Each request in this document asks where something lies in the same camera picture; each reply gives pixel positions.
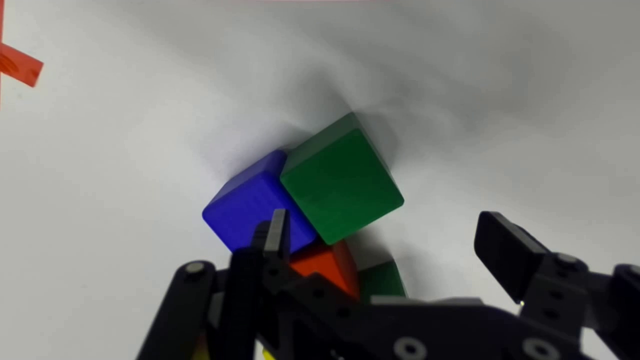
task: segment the green cube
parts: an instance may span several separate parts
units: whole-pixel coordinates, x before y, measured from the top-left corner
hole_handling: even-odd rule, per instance
[[[407,297],[396,262],[384,262],[359,272],[361,298],[373,297]]]
[[[294,148],[280,181],[327,244],[405,204],[355,114]]]

